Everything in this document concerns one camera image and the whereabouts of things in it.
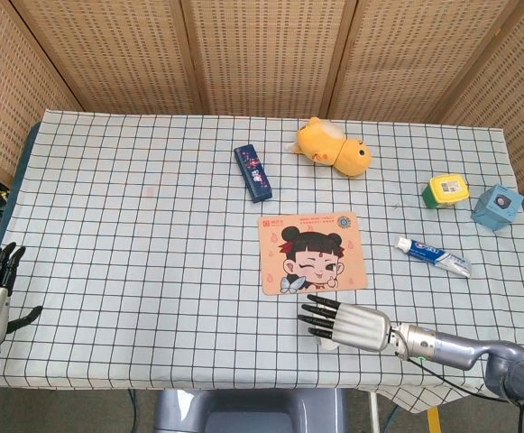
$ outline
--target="stuffed animal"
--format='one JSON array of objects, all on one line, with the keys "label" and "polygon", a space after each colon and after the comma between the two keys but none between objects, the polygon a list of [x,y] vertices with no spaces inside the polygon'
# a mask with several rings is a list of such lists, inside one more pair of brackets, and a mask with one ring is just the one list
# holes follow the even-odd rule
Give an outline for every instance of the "stuffed animal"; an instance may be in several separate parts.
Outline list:
[{"label": "stuffed animal", "polygon": [[364,173],[372,161],[370,149],[362,140],[346,137],[335,124],[317,117],[298,131],[294,152],[318,164],[333,165],[346,176]]}]

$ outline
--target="blue paper box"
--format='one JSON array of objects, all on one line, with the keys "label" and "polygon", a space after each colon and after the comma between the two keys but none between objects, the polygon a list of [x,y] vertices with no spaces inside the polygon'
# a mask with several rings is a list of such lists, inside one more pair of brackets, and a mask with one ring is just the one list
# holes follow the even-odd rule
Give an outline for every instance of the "blue paper box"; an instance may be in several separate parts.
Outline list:
[{"label": "blue paper box", "polygon": [[512,189],[495,185],[480,196],[472,211],[472,219],[492,230],[499,230],[516,219],[523,199]]}]

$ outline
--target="yellow object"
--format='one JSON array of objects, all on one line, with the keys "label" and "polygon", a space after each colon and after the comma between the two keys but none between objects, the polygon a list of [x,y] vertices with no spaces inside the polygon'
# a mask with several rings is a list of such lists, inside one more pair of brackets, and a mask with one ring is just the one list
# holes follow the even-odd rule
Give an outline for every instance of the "yellow object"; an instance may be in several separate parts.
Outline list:
[{"label": "yellow object", "polygon": [[470,196],[466,181],[460,174],[443,174],[428,183],[434,200],[439,206],[453,205]]},{"label": "yellow object", "polygon": [[442,433],[440,415],[436,407],[427,410],[427,429],[429,433]]},{"label": "yellow object", "polygon": [[370,149],[362,140],[346,137],[337,126],[317,117],[298,131],[296,153],[318,164],[333,165],[347,176],[364,173],[372,162]]}]

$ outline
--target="mouse pad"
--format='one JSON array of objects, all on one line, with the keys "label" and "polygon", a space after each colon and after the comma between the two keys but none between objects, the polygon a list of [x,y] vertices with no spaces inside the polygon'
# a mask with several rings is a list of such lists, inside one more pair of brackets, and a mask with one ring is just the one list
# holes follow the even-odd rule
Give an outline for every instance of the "mouse pad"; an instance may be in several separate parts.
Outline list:
[{"label": "mouse pad", "polygon": [[354,212],[262,216],[258,226],[266,295],[366,287]]}]

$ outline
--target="checkered tablecloth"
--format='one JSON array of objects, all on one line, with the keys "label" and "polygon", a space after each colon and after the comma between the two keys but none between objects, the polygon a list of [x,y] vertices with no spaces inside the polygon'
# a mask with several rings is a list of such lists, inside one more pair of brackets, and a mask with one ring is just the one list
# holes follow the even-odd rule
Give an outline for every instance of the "checkered tablecloth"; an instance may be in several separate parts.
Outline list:
[{"label": "checkered tablecloth", "polygon": [[[352,209],[368,289],[326,296],[392,320],[524,345],[524,215],[498,232],[470,210],[488,187],[516,188],[501,130],[340,122],[372,167],[348,179],[289,148],[302,120],[47,112],[4,244],[27,247],[3,344],[2,385],[38,388],[357,387],[412,410],[462,393],[403,363],[328,352],[296,320],[305,296],[262,293],[261,215]],[[254,204],[232,149],[253,144],[273,188]],[[425,208],[430,177],[461,173],[471,199]],[[458,252],[467,280],[410,259],[397,236]],[[461,372],[426,363],[468,390]]]}]

